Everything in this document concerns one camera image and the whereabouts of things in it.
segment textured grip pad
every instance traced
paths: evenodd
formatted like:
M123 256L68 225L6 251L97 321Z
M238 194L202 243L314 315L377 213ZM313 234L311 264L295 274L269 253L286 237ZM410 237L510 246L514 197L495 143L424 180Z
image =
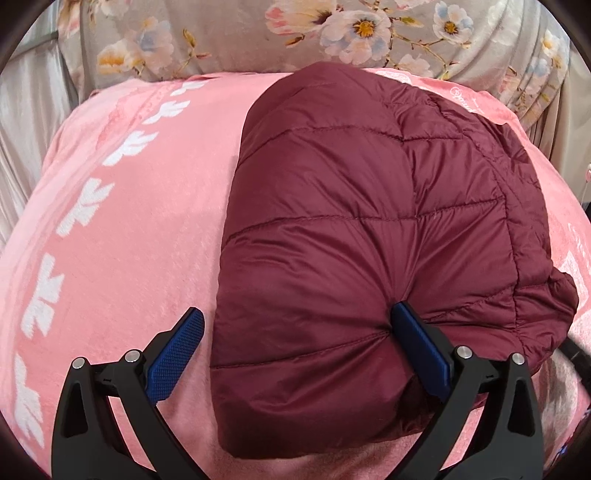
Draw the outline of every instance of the textured grip pad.
M146 395L152 405L173 392L205 331L203 313L194 309L162 349L147 372Z
M394 305L390 321L396 340L406 353L419 380L429 395L446 401L452 390L452 373L444 356L441 354L423 325L403 303Z

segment screw head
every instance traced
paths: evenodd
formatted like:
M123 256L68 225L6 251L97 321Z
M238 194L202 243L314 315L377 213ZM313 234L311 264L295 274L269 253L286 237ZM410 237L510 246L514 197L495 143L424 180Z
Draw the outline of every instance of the screw head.
M72 362L72 368L78 370L79 368L82 368L85 363L85 360L81 356L79 356L78 358L75 358Z
M511 359L517 365L523 365L525 363L525 357L523 355L521 355L520 353L514 353L513 355L511 355Z
M473 355L472 350L469 347L464 346L464 345L459 346L456 349L456 352L457 352L458 356L460 358L463 358L464 360L468 360Z
M125 361L129 362L130 364L137 362L139 360L140 352L138 350L130 350L125 354Z

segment maroon puffer jacket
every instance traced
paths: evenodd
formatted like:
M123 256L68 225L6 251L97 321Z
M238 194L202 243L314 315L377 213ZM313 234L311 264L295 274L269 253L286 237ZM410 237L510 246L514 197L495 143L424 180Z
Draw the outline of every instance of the maroon puffer jacket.
M437 402L392 338L400 300L454 345L522 352L532 372L578 303L509 126L315 64L270 87L242 133L211 360L222 447L293 457L423 429Z

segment pink blanket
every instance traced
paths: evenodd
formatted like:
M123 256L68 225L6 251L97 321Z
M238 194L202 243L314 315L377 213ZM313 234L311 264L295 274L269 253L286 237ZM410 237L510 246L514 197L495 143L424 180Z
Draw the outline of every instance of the pink blanket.
M374 71L435 91L517 132L545 195L553 260L577 283L580 304L571 332L591 350L591 226L515 115L487 93ZM412 445L415 437L406 437L331 455L251 461L231 458L217 443L208 362L226 201L246 113L284 75L130 80L88 100L56 135L43 177L0 258L0 409L45 470L72 359L108 362L142 349L191 305L205 314L206 337L159 409L212 479L379 479ZM550 461L589 399L557 353L536 380ZM133 456L149 465L120 404L113 403ZM478 417L478 411L471 415L448 463L461 458Z

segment gray fabric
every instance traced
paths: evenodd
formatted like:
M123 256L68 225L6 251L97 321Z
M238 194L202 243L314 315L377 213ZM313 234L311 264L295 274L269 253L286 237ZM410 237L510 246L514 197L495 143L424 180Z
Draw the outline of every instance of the gray fabric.
M52 4L0 76L0 249L41 176L51 139L72 111Z
M575 46L559 94L531 128L530 140L550 159L574 195L591 202L586 172L591 163L591 73Z
M569 39L537 0L62 0L80 98L139 76L395 67L487 90L529 128L560 88Z

